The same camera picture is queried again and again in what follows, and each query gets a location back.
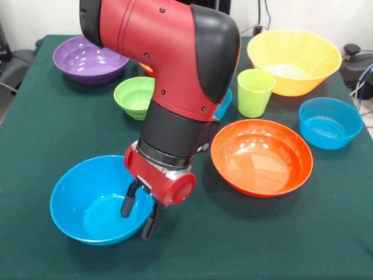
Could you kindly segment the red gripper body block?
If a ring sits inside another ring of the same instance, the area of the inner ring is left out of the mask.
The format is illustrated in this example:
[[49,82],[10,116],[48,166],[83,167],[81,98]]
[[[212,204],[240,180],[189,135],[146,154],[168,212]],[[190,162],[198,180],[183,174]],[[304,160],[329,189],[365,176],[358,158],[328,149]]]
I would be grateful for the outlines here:
[[150,190],[154,199],[164,206],[181,204],[193,191],[196,177],[191,167],[171,170],[148,161],[137,151],[133,142],[125,152],[124,165],[142,186]]

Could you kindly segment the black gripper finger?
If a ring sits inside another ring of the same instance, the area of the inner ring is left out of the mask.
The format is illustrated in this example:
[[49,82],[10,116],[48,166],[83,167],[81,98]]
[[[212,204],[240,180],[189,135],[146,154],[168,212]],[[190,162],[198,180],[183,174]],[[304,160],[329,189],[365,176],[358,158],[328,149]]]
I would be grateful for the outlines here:
[[145,223],[145,226],[143,228],[143,232],[142,232],[143,240],[150,240],[154,236],[157,230],[157,227],[160,223],[162,214],[163,214],[163,204],[158,201],[155,201],[153,210],[151,214],[149,215]]
[[127,194],[125,196],[124,202],[121,207],[121,216],[123,218],[128,218],[131,214],[133,205],[136,199],[137,189],[140,187],[140,181],[134,179],[131,185],[128,188]]

